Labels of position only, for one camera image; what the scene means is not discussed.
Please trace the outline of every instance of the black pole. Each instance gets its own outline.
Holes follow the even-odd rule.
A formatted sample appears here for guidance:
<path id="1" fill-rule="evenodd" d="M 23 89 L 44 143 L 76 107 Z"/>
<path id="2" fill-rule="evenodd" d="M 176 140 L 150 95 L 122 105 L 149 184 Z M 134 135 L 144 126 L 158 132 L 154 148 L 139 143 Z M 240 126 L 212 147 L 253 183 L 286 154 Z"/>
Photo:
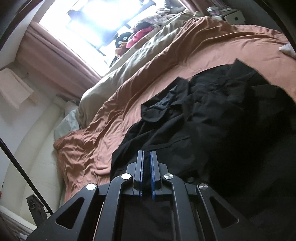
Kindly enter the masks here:
<path id="1" fill-rule="evenodd" d="M 19 171 L 19 173 L 23 176 L 25 181 L 29 184 L 30 188 L 33 190 L 33 192 L 36 194 L 36 196 L 40 199 L 40 201 L 43 203 L 43 205 L 46 207 L 47 211 L 50 213 L 50 215 L 53 215 L 53 211 L 45 201 L 45 199 L 42 197 L 40 192 L 37 190 L 37 188 L 34 186 L 24 169 L 21 167 L 21 165 L 18 163 L 18 161 L 15 159 L 14 155 L 11 153 L 11 151 L 8 149 L 4 141 L 0 138 L 0 146 L 1 149 L 4 151 L 4 153 L 7 155 L 11 163 L 15 166 L 15 168 Z"/>

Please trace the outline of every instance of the metal screw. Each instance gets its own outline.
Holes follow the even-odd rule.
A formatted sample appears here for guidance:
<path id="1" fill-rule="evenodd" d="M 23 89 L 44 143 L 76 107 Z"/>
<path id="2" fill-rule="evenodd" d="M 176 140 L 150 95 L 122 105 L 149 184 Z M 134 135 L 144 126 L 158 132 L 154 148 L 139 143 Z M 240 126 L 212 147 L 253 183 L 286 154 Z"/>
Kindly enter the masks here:
<path id="1" fill-rule="evenodd" d="M 96 188 L 96 184 L 94 183 L 87 184 L 86 186 L 86 189 L 89 191 L 94 190 L 95 188 Z"/>
<path id="2" fill-rule="evenodd" d="M 131 178 L 131 175 L 129 173 L 124 173 L 121 175 L 121 178 L 124 179 L 124 180 L 128 180 Z"/>
<path id="3" fill-rule="evenodd" d="M 173 176 L 173 174 L 166 173 L 166 174 L 163 175 L 163 177 L 164 177 L 165 179 L 170 180 L 170 179 L 172 179 L 174 176 Z"/>
<path id="4" fill-rule="evenodd" d="M 198 184 L 199 189 L 201 190 L 207 190 L 207 188 L 209 187 L 208 184 L 206 183 L 200 183 Z"/>

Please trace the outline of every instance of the white wall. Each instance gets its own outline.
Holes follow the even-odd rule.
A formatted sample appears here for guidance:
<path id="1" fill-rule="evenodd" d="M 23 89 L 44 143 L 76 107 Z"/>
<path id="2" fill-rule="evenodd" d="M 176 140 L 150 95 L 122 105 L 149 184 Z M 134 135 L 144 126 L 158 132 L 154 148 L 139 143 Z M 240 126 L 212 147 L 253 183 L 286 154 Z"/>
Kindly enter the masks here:
<path id="1" fill-rule="evenodd" d="M 27 30 L 32 18 L 40 8 L 43 2 L 39 3 L 14 29 L 12 34 L 9 36 L 8 40 L 4 44 L 3 48 L 0 51 L 0 69 L 9 63 L 15 60 L 15 56 L 17 54 L 18 47 L 22 40 L 22 37 Z"/>
<path id="2" fill-rule="evenodd" d="M 35 16 L 33 17 L 33 21 L 40 22 L 46 11 L 50 8 L 50 6 L 54 3 L 55 0 L 44 0 L 42 6 L 39 8 Z"/>
<path id="3" fill-rule="evenodd" d="M 21 78 L 26 76 L 26 72 L 14 63 L 9 65 L 9 68 Z M 29 79 L 24 79 L 24 81 L 35 91 L 39 99 L 37 105 L 27 99 L 21 104 L 20 108 L 16 110 L 10 107 L 0 95 L 0 137 L 13 154 L 35 121 L 50 105 L 53 98 L 52 93 L 51 96 L 48 96 L 47 93 L 42 92 L 40 87 L 36 87 Z M 2 189 L 9 163 L 9 159 L 0 149 L 0 190 Z"/>

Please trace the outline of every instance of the black jacket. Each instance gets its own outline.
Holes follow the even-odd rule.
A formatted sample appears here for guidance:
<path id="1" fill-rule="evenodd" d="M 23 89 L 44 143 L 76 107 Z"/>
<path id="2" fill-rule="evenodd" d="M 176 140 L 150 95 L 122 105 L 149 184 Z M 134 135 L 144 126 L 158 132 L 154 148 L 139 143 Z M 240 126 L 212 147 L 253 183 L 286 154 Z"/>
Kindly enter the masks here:
<path id="1" fill-rule="evenodd" d="M 142 119 L 113 153 L 111 179 L 144 150 L 144 191 L 150 196 L 148 153 L 156 150 L 170 173 L 193 184 L 209 183 L 270 238 L 282 237 L 293 215 L 280 202 L 296 211 L 296 188 L 280 189 L 282 182 L 296 187 L 293 109 L 284 90 L 238 60 L 189 82 L 177 78 L 142 104 Z M 126 206 L 126 227 L 137 225 L 139 238 L 146 234 L 141 240 L 171 240 L 168 204 L 153 206 L 149 200 Z M 123 240 L 133 240 L 123 233 Z"/>

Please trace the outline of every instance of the pink curtain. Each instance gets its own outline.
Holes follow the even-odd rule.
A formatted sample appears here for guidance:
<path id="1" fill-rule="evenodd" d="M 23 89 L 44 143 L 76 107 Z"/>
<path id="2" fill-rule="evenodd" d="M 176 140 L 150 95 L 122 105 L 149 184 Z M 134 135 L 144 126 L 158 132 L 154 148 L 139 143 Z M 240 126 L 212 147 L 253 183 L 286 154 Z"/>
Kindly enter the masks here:
<path id="1" fill-rule="evenodd" d="M 70 99 L 79 100 L 100 79 L 90 66 L 36 22 L 31 22 L 16 60 L 28 72 Z"/>
<path id="2" fill-rule="evenodd" d="M 179 0 L 183 5 L 188 8 L 191 12 L 200 11 L 204 15 L 208 15 L 207 8 L 211 7 L 212 4 L 208 0 Z"/>

